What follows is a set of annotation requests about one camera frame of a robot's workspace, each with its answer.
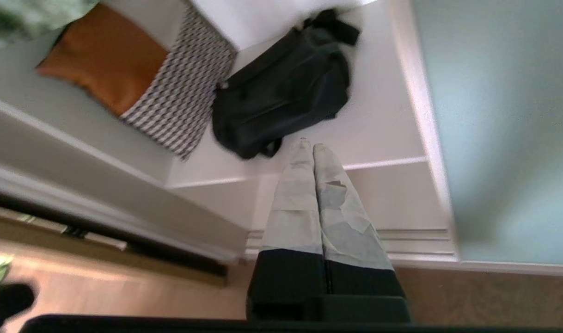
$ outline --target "light blue wall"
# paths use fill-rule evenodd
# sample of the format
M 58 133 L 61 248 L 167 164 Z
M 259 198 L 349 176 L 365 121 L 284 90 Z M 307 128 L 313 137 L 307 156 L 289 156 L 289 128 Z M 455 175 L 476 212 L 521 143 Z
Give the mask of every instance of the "light blue wall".
M 416 0 L 462 259 L 563 264 L 563 0 Z

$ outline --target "white baseboard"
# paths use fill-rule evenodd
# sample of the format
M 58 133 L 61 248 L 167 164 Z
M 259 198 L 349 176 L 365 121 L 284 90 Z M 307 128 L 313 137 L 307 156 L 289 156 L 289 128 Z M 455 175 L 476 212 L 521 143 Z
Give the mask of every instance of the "white baseboard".
M 446 229 L 377 230 L 393 261 L 456 261 L 450 233 Z M 245 259 L 257 258 L 263 230 L 252 230 L 246 240 Z
M 191 253 L 226 262 L 238 259 L 237 254 L 233 251 L 205 244 L 184 234 L 176 234 L 171 229 L 165 230 L 155 223 L 143 221 L 125 211 L 97 202 L 55 184 L 30 177 L 5 165 L 0 165 L 0 193 L 65 211 Z

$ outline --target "white shelf board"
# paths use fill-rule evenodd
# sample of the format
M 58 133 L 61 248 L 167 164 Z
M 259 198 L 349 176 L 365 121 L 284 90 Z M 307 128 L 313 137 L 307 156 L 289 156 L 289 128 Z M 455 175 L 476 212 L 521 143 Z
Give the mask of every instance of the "white shelf board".
M 324 143 L 345 169 L 402 164 L 425 159 L 406 84 L 393 40 L 384 0 L 358 7 L 342 19 L 361 28 L 355 48 L 345 47 L 352 71 L 350 100 L 337 118 L 323 121 L 284 138 L 274 158 L 240 160 L 206 129 L 199 146 L 186 162 L 174 161 L 167 186 L 190 187 L 243 181 L 279 173 L 301 137 Z M 240 52 L 234 71 L 260 55 L 275 40 Z
M 376 229 L 447 230 L 428 163 L 348 171 Z
M 0 49 L 0 112 L 138 178 L 163 185 L 174 156 L 84 89 L 36 73 L 61 29 Z

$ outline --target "white cabinet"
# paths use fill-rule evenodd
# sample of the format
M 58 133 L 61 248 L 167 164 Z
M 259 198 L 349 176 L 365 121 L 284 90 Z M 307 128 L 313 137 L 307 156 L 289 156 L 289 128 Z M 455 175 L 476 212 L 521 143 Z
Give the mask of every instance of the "white cabinet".
M 345 11 L 342 19 L 361 28 L 357 46 L 345 47 L 352 70 L 347 105 L 337 118 L 285 137 L 282 148 L 271 159 L 258 156 L 240 160 L 215 141 L 208 127 L 190 158 L 178 160 L 114 119 L 82 90 L 37 76 L 33 68 L 45 57 L 57 34 L 0 50 L 0 115 L 86 154 L 95 163 L 151 184 L 168 201 L 174 196 L 185 204 L 193 202 L 250 231 L 249 254 L 258 246 L 288 154 L 300 137 L 306 137 L 312 144 L 324 143 L 342 161 L 393 259 L 456 260 L 440 144 L 409 2 L 260 3 L 231 0 L 226 2 L 228 8 L 221 7 L 221 1 L 197 2 L 214 25 L 241 49 L 235 70 L 313 10 L 339 6 Z M 28 165 L 24 168 L 24 172 L 30 172 Z M 184 214 L 161 217 L 168 220 L 170 230 L 188 230 L 208 243 L 218 239 L 206 238 L 206 234 L 218 232 L 210 230 L 217 223 L 191 228 L 189 224 L 195 221 L 186 221 Z M 235 239 L 228 248 L 238 251 L 235 244 L 244 244 L 244 234 L 239 236 L 231 230 L 227 231 L 229 237 Z M 155 230 L 155 234 L 178 237 L 167 229 Z

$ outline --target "bag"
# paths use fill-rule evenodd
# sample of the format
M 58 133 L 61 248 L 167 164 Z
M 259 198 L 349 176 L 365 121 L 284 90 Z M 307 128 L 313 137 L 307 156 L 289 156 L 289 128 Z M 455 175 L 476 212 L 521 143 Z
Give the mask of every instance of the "bag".
M 359 31 L 321 12 L 290 30 L 216 91 L 216 139 L 243 159 L 273 156 L 282 137 L 334 118 L 347 103 L 349 67 L 339 41 L 355 45 Z

